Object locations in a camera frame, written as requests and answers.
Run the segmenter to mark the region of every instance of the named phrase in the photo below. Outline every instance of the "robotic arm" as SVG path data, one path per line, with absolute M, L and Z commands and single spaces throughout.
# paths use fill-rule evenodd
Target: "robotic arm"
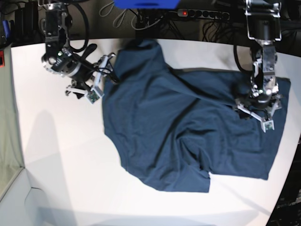
M 68 4 L 55 0 L 40 0 L 39 5 L 47 9 L 46 53 L 42 57 L 43 66 L 49 72 L 71 78 L 71 85 L 66 88 L 65 92 L 67 96 L 74 93 L 78 99 L 85 97 L 93 104 L 103 96 L 100 88 L 102 77 L 109 76 L 114 83 L 119 82 L 118 78 L 114 76 L 110 63 L 115 54 L 105 55 L 95 64 L 86 60 L 86 57 L 96 50 L 97 45 L 87 46 L 89 39 L 87 16 L 78 4 L 74 4 L 74 6 L 83 15 L 86 24 L 86 40 L 81 49 L 75 49 L 70 45 L 69 29 L 72 25 L 72 17 L 68 12 Z M 81 51 L 84 51 L 82 56 L 76 54 Z
M 280 8 L 281 3 L 246 0 L 248 38 L 257 44 L 251 48 L 251 89 L 248 95 L 236 99 L 236 110 L 259 120 L 264 132 L 274 129 L 272 117 L 281 108 L 281 95 L 275 76 L 277 53 L 274 46 L 275 41 L 281 40 Z M 264 111 L 265 116 L 259 116 L 256 110 Z

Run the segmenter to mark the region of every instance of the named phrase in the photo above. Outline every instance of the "t-shirt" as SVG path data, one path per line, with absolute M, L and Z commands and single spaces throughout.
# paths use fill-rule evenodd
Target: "t-shirt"
M 209 172 L 268 179 L 284 130 L 290 82 L 278 78 L 282 109 L 275 130 L 232 109 L 249 77 L 240 72 L 175 71 L 154 40 L 134 40 L 106 81 L 105 134 L 122 167 L 161 191 L 208 192 Z

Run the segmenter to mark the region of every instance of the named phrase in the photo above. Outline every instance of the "blue box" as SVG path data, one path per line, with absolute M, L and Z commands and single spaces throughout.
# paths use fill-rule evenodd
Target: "blue box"
M 180 0 L 115 0 L 119 8 L 166 8 L 174 9 Z

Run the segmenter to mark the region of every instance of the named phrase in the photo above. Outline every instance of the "red switch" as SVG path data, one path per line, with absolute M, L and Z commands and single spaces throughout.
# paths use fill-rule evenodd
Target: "red switch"
M 4 67 L 4 52 L 0 51 L 0 67 Z

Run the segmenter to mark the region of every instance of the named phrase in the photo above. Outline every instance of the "white table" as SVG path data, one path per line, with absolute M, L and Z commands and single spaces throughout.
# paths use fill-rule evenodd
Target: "white table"
M 119 49 L 119 40 L 91 40 L 96 62 Z M 80 47 L 82 41 L 72 43 Z M 173 68 L 237 71 L 231 45 L 159 40 Z M 238 48 L 251 67 L 248 48 Z M 208 194 L 159 192 L 121 166 L 103 133 L 101 101 L 66 97 L 68 78 L 41 64 L 44 44 L 12 49 L 16 100 L 26 168 L 43 189 L 58 225 L 265 226 L 278 200 L 301 133 L 301 59 L 279 54 L 277 76 L 291 79 L 285 130 L 268 181 L 211 175 Z

